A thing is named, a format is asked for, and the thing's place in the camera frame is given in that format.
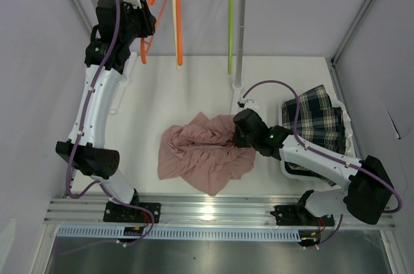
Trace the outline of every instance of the plaid shirt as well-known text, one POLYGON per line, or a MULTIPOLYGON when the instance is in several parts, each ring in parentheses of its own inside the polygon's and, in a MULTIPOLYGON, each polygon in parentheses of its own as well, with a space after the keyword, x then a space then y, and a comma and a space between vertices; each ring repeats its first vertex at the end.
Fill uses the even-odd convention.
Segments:
MULTIPOLYGON (((345 128, 342 110, 332 107, 331 99, 325 87, 320 85, 299 96, 300 113, 298 117, 298 134, 304 139, 336 153, 346 151, 345 128)), ((286 101, 282 105, 282 126, 293 129, 296 113, 296 99, 286 101)), ((285 167, 291 174, 313 176, 325 180, 329 185, 335 183, 302 166, 286 163, 285 167)))

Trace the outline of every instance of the gray wall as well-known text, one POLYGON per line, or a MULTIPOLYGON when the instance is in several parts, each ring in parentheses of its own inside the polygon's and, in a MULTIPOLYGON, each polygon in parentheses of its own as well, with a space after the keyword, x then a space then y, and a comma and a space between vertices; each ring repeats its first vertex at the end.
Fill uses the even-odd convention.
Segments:
POLYGON ((395 219, 411 262, 414 261, 413 20, 414 0, 376 0, 338 67, 362 148, 382 160, 404 199, 404 208, 395 219))
MULTIPOLYGON (((331 57, 362 1, 247 0, 245 54, 331 57)), ((82 3, 94 20, 91 2, 82 3)), ((161 4, 151 8, 156 16, 161 4)), ((182 0, 182 25, 184 54, 227 53, 227 0, 182 0)), ((174 51, 169 0, 150 53, 174 51)))
POLYGON ((3 273, 27 273, 65 166, 54 153, 70 131, 88 40, 67 0, 0 0, 0 229, 17 220, 3 273))

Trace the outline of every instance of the orange hanger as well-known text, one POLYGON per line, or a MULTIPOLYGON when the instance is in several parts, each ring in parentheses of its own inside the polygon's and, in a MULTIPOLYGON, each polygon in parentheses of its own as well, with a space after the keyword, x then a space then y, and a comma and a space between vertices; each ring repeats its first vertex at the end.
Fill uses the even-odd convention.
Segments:
MULTIPOLYGON (((148 5, 152 6, 155 4, 156 0, 148 0, 148 5)), ((162 7, 160 10, 160 13, 158 15, 158 19, 157 22, 155 23, 155 30, 158 27, 158 24, 160 23, 161 17, 162 17, 162 13, 164 12, 165 6, 167 4, 167 0, 164 0, 164 2, 162 3, 162 7)), ((177 30, 178 30, 178 36, 177 36, 177 49, 178 49, 178 64, 181 66, 182 65, 182 38, 181 38, 181 1, 180 0, 176 0, 176 7, 177 7, 177 30)), ((151 36, 151 38, 149 39, 149 41, 146 41, 144 38, 141 38, 141 43, 140 43, 140 52, 141 52, 141 62, 143 64, 147 63, 147 57, 146 54, 149 52, 149 49, 151 48, 151 45, 153 43, 154 40, 154 35, 151 36)))

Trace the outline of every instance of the black mounting bracket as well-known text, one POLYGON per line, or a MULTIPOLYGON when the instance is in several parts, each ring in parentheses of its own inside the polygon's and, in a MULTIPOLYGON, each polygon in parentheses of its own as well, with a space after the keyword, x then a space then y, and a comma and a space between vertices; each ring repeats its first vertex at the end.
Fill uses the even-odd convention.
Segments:
MULTIPOLYGON (((296 211, 296 205, 276 205, 274 211, 271 211, 270 214, 276 218, 276 225, 278 226, 320 226, 318 217, 309 214, 307 219, 303 219, 303 216, 296 211)), ((335 225, 332 215, 326 215, 321 218, 327 227, 335 225)))
MULTIPOLYGON (((137 191, 130 205, 139 206, 147 209, 154 215, 154 223, 160 222, 161 204, 160 203, 141 203, 137 191)), ((103 214, 104 222, 122 222, 128 224, 144 224, 146 217, 142 211, 129 208, 121 204, 109 201, 106 203, 105 213, 103 214)))

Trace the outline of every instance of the pink cloth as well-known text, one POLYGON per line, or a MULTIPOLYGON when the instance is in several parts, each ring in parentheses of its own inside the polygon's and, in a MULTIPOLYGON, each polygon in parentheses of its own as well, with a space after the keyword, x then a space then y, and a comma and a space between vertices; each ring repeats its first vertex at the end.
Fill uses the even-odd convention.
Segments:
POLYGON ((158 177, 181 176, 194 188, 216 195, 230 179, 251 171, 256 151, 234 147, 233 117, 209 120, 199 113, 189 125, 166 130, 158 153, 158 177))

